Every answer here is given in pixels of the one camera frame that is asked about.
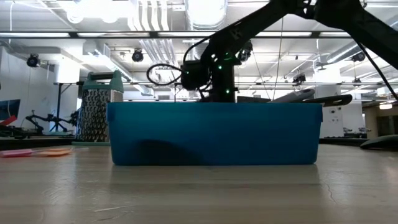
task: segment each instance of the ceiling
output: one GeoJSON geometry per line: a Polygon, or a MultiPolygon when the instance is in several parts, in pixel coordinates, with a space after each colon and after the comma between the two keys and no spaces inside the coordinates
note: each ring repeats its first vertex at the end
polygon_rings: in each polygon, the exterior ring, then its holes
{"type": "MultiPolygon", "coordinates": [[[[0,0],[0,31],[41,31],[41,32],[55,32],[55,31],[130,31],[128,26],[128,18],[132,14],[130,1],[113,1],[106,9],[91,9],[87,12],[85,18],[77,24],[68,21],[67,11],[73,5],[73,1],[12,1],[0,0]],[[97,11],[102,14],[117,15],[119,19],[114,23],[105,23],[98,15],[97,11]],[[10,11],[12,12],[12,20],[10,21],[10,11]]],[[[390,21],[396,18],[398,21],[398,0],[383,0],[383,1],[367,1],[366,8],[374,16],[382,21],[390,21]]],[[[148,18],[151,19],[151,2],[149,4],[148,18]]],[[[254,12],[256,9],[267,4],[267,1],[258,0],[229,0],[226,10],[226,17],[223,26],[227,26],[238,19],[254,12]]],[[[188,30],[187,20],[185,18],[185,5],[183,0],[168,0],[167,1],[167,24],[172,31],[188,30]]],[[[140,4],[140,17],[142,16],[142,3],[140,4]]],[[[276,22],[268,27],[268,31],[295,31],[295,32],[311,32],[311,31],[329,31],[335,30],[319,24],[316,21],[308,21],[301,17],[288,15],[282,20],[276,22]]],[[[267,82],[284,82],[292,81],[296,71],[291,73],[294,68],[297,68],[302,63],[308,60],[317,60],[317,55],[327,55],[336,52],[345,45],[351,43],[351,39],[282,39],[275,37],[275,39],[252,39],[253,54],[244,66],[236,67],[235,75],[237,82],[260,82],[261,79],[267,82]]],[[[97,72],[105,72],[109,69],[105,66],[98,65],[98,63],[87,60],[87,57],[82,54],[82,45],[85,42],[83,39],[16,39],[14,44],[24,47],[59,47],[74,57],[86,62],[90,69],[97,72]]],[[[111,49],[111,57],[119,62],[126,70],[132,73],[133,77],[142,82],[147,82],[145,71],[152,65],[152,61],[148,55],[144,54],[142,62],[133,62],[131,60],[132,53],[135,48],[142,48],[140,41],[137,39],[98,39],[98,45],[107,44],[111,49]]],[[[172,47],[175,56],[180,63],[184,52],[189,47],[192,39],[172,39],[172,47]]],[[[385,68],[386,76],[389,78],[398,77],[398,72],[391,69],[388,63],[377,55],[370,52],[374,57],[374,61],[381,68],[385,68]]],[[[353,62],[341,62],[334,64],[340,68],[341,81],[352,82],[354,76],[366,77],[366,74],[375,72],[373,66],[368,60],[357,62],[355,69],[353,62]]],[[[307,81],[313,81],[314,67],[307,66],[304,72],[307,81]]],[[[381,79],[378,75],[369,77],[363,82],[379,82],[381,79]]],[[[263,86],[242,85],[242,89],[264,89],[263,86]]]]}

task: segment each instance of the black cable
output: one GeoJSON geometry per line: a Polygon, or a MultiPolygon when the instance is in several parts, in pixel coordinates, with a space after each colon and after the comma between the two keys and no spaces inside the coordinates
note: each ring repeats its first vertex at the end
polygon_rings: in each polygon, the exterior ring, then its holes
{"type": "Polygon", "coordinates": [[[271,99],[271,98],[269,97],[269,94],[268,94],[268,91],[267,91],[266,83],[264,82],[264,79],[262,78],[261,71],[260,71],[260,67],[259,67],[259,64],[257,63],[256,54],[255,54],[254,52],[253,52],[253,57],[254,57],[254,61],[256,62],[257,71],[259,72],[259,76],[260,76],[260,78],[261,78],[262,85],[263,85],[264,89],[266,90],[268,99],[271,99]]]}
{"type": "Polygon", "coordinates": [[[272,100],[275,99],[275,92],[276,92],[276,84],[278,82],[279,77],[279,65],[280,65],[280,52],[282,51],[282,37],[284,34],[284,18],[282,18],[282,27],[280,28],[280,42],[279,42],[279,54],[278,54],[278,66],[276,68],[276,79],[275,79],[275,86],[274,86],[274,95],[272,96],[272,100]]]}
{"type": "Polygon", "coordinates": [[[147,79],[148,79],[151,83],[153,83],[153,84],[155,84],[155,85],[158,85],[158,86],[167,86],[167,85],[173,84],[173,83],[175,83],[179,78],[181,78],[181,75],[179,75],[177,78],[173,79],[172,81],[170,81],[170,82],[168,82],[168,83],[157,83],[157,82],[153,81],[153,80],[150,78],[150,71],[152,71],[152,69],[154,69],[154,68],[156,68],[156,67],[161,67],[161,66],[169,67],[169,68],[178,70],[178,71],[180,71],[180,72],[182,72],[182,73],[185,73],[184,70],[182,70],[181,68],[177,68],[177,67],[174,66],[174,65],[169,65],[169,64],[166,64],[166,63],[158,63],[158,64],[156,64],[156,65],[153,65],[153,66],[149,67],[148,70],[147,70],[147,79]]]}
{"type": "Polygon", "coordinates": [[[208,40],[211,38],[212,35],[205,37],[204,39],[200,40],[199,42],[193,44],[191,47],[188,48],[188,50],[185,52],[184,54],[184,58],[182,59],[182,63],[184,63],[187,59],[187,55],[189,53],[189,51],[191,51],[194,47],[197,47],[198,45],[200,45],[201,43],[203,43],[204,41],[208,40]]]}
{"type": "Polygon", "coordinates": [[[371,64],[373,65],[373,67],[376,69],[376,71],[380,74],[380,77],[383,79],[384,83],[386,84],[387,88],[390,90],[391,94],[394,96],[394,98],[398,101],[398,96],[397,94],[394,92],[394,89],[391,87],[390,83],[388,82],[388,80],[386,79],[386,77],[384,76],[384,74],[381,72],[380,68],[378,67],[378,65],[376,65],[376,63],[374,62],[374,60],[371,58],[371,56],[368,54],[368,51],[366,51],[365,47],[359,43],[358,41],[356,41],[356,44],[358,44],[358,46],[361,48],[361,50],[364,52],[364,54],[367,56],[367,58],[369,59],[369,61],[371,62],[371,64]]]}

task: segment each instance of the desk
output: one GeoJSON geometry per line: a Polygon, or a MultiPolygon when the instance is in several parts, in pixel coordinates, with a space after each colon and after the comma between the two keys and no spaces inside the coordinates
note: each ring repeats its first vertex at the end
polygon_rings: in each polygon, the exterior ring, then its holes
{"type": "Polygon", "coordinates": [[[398,153],[315,166],[116,167],[109,148],[0,159],[0,223],[397,223],[398,153]]]}

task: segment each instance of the ductwork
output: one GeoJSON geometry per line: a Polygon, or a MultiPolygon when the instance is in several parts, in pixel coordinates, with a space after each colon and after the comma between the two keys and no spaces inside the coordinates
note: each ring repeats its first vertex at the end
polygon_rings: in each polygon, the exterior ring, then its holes
{"type": "MultiPolygon", "coordinates": [[[[394,28],[395,30],[398,29],[398,16],[394,16],[393,18],[389,19],[386,24],[388,24],[389,26],[391,26],[392,28],[394,28]]],[[[355,41],[352,41],[351,43],[347,44],[346,46],[340,48],[339,50],[337,50],[336,52],[331,53],[330,55],[327,56],[327,58],[325,59],[325,63],[337,63],[340,62],[342,60],[345,60],[347,58],[350,58],[358,53],[360,53],[362,50],[361,48],[356,44],[355,41]]],[[[309,62],[309,63],[305,63],[302,66],[296,68],[295,70],[292,70],[292,72],[296,71],[296,70],[307,70],[310,67],[313,66],[313,63],[309,62]]]]}
{"type": "MultiPolygon", "coordinates": [[[[218,30],[224,24],[228,0],[184,0],[188,29],[218,30]]],[[[199,59],[208,44],[193,49],[193,56],[199,59]]]]}
{"type": "MultiPolygon", "coordinates": [[[[157,0],[130,0],[130,2],[132,4],[132,11],[134,12],[128,19],[128,25],[131,30],[161,30],[158,18],[159,5],[157,0]],[[150,22],[148,21],[148,2],[150,2],[152,9],[150,22]],[[139,18],[139,3],[142,6],[141,19],[139,18]]],[[[163,30],[169,30],[167,22],[167,0],[160,0],[160,11],[161,26],[163,30]]],[[[148,53],[153,63],[169,63],[178,66],[171,40],[140,40],[140,44],[148,53]]]]}
{"type": "MultiPolygon", "coordinates": [[[[389,26],[391,26],[394,29],[398,29],[398,17],[395,16],[392,19],[388,20],[386,22],[389,26]]],[[[330,54],[327,58],[328,63],[337,63],[339,61],[342,61],[346,58],[352,57],[358,53],[360,53],[362,50],[361,48],[356,44],[355,41],[352,41],[348,45],[340,48],[336,52],[333,52],[330,54]]]]}

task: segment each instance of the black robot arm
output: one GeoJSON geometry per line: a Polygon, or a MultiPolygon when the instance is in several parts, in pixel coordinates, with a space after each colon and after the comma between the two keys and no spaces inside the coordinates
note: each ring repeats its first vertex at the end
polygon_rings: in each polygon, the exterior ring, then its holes
{"type": "Polygon", "coordinates": [[[304,0],[271,0],[254,13],[214,33],[201,56],[201,63],[215,67],[287,14],[315,19],[328,27],[344,30],[398,69],[398,32],[364,10],[359,0],[318,0],[314,6],[304,0]]]}
{"type": "MultiPolygon", "coordinates": [[[[365,11],[359,0],[317,0],[315,5],[311,5],[311,0],[270,0],[252,14],[191,46],[189,50],[204,40],[209,40],[200,61],[185,61],[188,50],[181,69],[172,65],[153,65],[147,71],[148,80],[161,85],[150,79],[150,71],[158,66],[172,67],[182,72],[181,84],[187,90],[203,91],[201,86],[208,87],[211,84],[211,90],[206,90],[210,97],[204,101],[234,102],[236,88],[233,66],[239,64],[235,55],[251,38],[287,14],[295,14],[344,30],[363,50],[362,44],[398,69],[398,32],[365,11]]],[[[369,60],[398,100],[377,65],[371,58],[369,60]]],[[[163,85],[169,85],[178,79],[179,77],[163,85]]]]}

